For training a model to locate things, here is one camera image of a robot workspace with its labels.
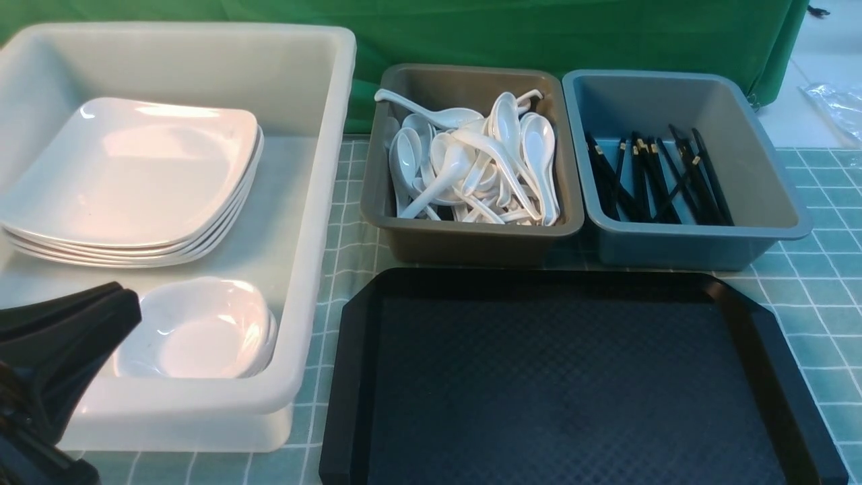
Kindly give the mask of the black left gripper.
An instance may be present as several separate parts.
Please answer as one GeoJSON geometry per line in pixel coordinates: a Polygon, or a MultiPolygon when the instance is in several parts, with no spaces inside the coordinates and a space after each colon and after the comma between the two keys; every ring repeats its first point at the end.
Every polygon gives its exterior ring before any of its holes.
{"type": "Polygon", "coordinates": [[[111,282],[1,311],[3,484],[100,484],[55,445],[112,353],[141,322],[139,296],[111,282]]]}

